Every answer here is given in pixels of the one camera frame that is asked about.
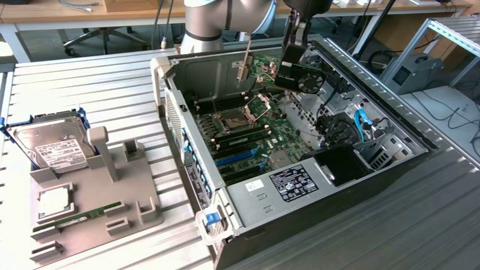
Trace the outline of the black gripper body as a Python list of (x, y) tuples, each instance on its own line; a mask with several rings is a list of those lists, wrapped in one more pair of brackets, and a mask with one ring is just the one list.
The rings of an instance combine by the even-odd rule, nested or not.
[(284, 0), (301, 19), (311, 19), (317, 14), (324, 14), (331, 9), (332, 0)]

